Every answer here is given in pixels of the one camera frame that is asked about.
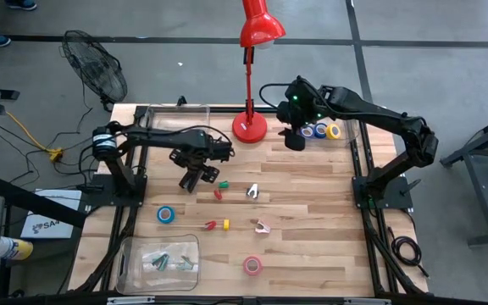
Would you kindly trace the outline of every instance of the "tape roll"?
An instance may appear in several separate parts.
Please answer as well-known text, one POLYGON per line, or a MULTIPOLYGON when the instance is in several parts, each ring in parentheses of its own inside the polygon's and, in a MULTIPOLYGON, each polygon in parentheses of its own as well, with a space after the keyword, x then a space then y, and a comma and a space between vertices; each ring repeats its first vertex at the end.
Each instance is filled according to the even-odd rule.
POLYGON ((248 257, 244 260, 244 272, 247 275, 258 275, 263 271, 263 265, 259 258, 256 257, 248 257))
POLYGON ((313 136, 317 137, 318 139, 325 139, 327 136, 327 124, 317 123, 313 127, 313 136))
POLYGON ((338 139, 341 136, 340 127, 338 127, 338 125, 336 124, 329 124, 325 133, 327 134, 327 137, 331 140, 338 139))
POLYGON ((175 220, 175 211, 171 207, 162 206, 158 210, 158 220, 162 224, 170 224, 175 220))
POLYGON ((301 128, 301 136, 307 138, 313 138, 313 128, 312 126, 306 126, 301 128))

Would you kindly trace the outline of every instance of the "green object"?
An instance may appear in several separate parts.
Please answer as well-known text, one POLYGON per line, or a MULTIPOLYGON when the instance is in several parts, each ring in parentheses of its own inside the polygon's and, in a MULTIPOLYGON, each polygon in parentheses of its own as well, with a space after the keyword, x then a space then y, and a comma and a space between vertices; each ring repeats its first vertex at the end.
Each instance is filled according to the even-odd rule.
POLYGON ((219 188, 228 188, 229 187, 229 182, 228 181, 223 181, 220 182, 218 185, 219 188))

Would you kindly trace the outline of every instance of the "gray floor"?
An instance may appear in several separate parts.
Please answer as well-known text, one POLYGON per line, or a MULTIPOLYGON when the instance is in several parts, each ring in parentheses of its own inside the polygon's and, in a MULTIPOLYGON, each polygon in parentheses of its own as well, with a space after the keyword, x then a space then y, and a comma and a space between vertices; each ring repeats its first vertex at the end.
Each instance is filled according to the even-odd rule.
MULTIPOLYGON (((244 21, 239 0, 38 3, 36 12, 25 13, 7 10, 0 1, 0 31, 61 35, 81 29, 99 36, 238 37, 244 21)), ((486 0, 354 0, 354 4, 363 39, 488 41, 486 0)), ((287 37, 351 38, 342 0, 269 0, 269 7, 286 27, 287 37)), ((15 42, 0 49, 0 87, 22 93, 19 101, 5 106, 42 143, 61 130, 73 130, 85 111, 80 81, 60 57, 58 46, 15 42)), ((193 103, 242 103, 245 98, 242 50, 237 45, 104 46, 122 62, 130 89, 128 103, 174 103, 179 95, 193 103)), ((424 116, 440 139, 437 159, 488 124, 488 49, 366 47, 363 52, 374 102, 424 116)), ((260 85, 286 82, 296 75, 317 86, 348 86, 360 92, 352 47, 274 46, 257 51, 252 75, 256 97, 260 85)), ((266 97, 279 101, 283 95, 273 90, 266 97)), ((107 122, 108 114, 88 90, 86 103, 94 110, 81 134, 62 137, 58 146, 78 142, 107 122)), ((20 133, 7 117, 0 124, 20 133)), ((24 152, 31 149, 2 135, 24 152)), ((70 151, 64 158, 73 162, 78 152, 70 151)), ((42 177, 29 189, 80 182, 80 177, 56 174, 44 155, 33 155, 31 160, 42 177)), ((24 170, 24 159, 0 141, 0 177, 12 179, 24 170)), ((488 247, 466 246, 468 238, 487 232, 466 169, 457 164, 447 170, 436 162, 412 169, 408 176, 422 179, 412 195, 424 266, 432 275, 430 290, 438 296, 488 301, 488 247)), ((17 273, 15 286, 31 295, 55 292, 68 263, 69 256, 62 255, 28 264, 17 273)))

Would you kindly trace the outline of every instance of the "wooden table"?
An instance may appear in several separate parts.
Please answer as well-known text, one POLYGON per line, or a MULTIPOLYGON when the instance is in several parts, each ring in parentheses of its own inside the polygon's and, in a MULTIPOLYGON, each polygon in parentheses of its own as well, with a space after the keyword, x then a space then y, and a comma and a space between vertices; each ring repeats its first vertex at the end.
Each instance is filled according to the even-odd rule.
MULTIPOLYGON (((115 105, 112 120, 123 125, 132 123, 135 107, 115 105)), ((200 241, 198 286, 193 291, 165 294, 373 296, 363 221, 353 203, 350 179, 354 173, 347 142, 308 141, 305 151, 293 152, 277 135, 283 124, 274 115, 265 116, 269 124, 265 139, 258 144, 243 144, 231 134, 234 114, 210 115, 210 125, 226 133, 236 151, 228 163, 211 163, 221 171, 216 182, 230 182, 221 201, 213 194, 217 183, 200 181, 191 195, 180 189, 178 182, 184 170, 169 160, 169 150, 149 149, 147 194, 137 217, 135 236, 192 233, 200 241), (261 191, 256 201, 245 196, 252 183, 258 183, 261 191), (170 225, 156 219, 162 205, 170 205, 177 213, 170 225), (213 231, 202 230, 204 223, 216 220, 221 224, 223 219, 230 219, 229 231, 223 231, 220 225, 213 231), (255 233, 253 219, 270 225, 270 234, 255 233), (250 255, 258 256, 263 263, 259 276, 250 277, 242 271, 242 262, 250 255)), ((396 156, 391 134, 369 127, 369 138, 376 165, 396 156)), ((108 172, 103 166, 99 171, 108 172)), ((104 256, 113 216, 114 208, 106 207, 86 220, 70 289, 82 284, 104 256)), ((386 210, 385 219, 395 235, 415 238, 406 214, 386 210)), ((379 260, 382 282, 387 287, 385 265, 379 260)), ((402 267, 419 288, 427 290, 417 268, 402 267)))

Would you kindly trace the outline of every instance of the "electric fan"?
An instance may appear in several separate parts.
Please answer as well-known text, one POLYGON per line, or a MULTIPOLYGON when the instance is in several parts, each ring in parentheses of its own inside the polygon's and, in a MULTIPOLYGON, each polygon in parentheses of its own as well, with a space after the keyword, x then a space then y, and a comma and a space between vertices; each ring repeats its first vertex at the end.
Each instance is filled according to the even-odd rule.
POLYGON ((95 38, 81 30, 67 30, 62 42, 64 56, 84 84, 100 98, 103 108, 124 100, 127 83, 119 60, 110 55, 95 38))

